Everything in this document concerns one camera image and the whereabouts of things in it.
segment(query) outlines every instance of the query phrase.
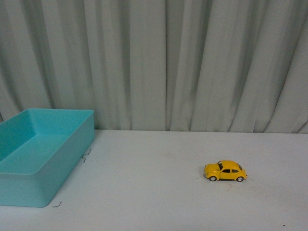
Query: white curtain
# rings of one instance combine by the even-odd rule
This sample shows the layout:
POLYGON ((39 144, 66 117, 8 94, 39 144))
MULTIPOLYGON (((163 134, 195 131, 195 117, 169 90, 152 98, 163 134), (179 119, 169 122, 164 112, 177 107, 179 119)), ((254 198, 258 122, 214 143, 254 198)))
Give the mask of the white curtain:
POLYGON ((307 0, 0 0, 0 121, 308 133, 307 0))

